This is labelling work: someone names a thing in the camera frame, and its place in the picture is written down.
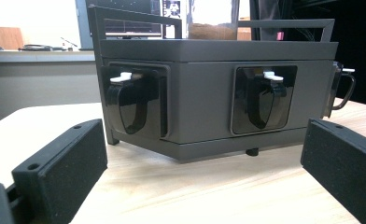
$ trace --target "wooden table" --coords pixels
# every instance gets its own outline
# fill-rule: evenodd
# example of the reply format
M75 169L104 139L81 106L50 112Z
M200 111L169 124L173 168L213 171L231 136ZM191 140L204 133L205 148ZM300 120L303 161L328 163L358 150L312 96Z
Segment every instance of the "wooden table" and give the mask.
M68 128L102 117L100 104L29 107L0 120L0 182ZM366 105L331 119L366 136ZM176 161L124 142L72 223L358 223L301 166L303 146Z

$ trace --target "black rubber foot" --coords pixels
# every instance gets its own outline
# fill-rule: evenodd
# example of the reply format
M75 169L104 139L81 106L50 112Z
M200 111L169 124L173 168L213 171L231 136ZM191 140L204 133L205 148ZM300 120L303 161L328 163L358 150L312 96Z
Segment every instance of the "black rubber foot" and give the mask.
M252 157L259 156L259 148L255 147L255 148L248 149L246 151L246 154L248 156L252 156Z

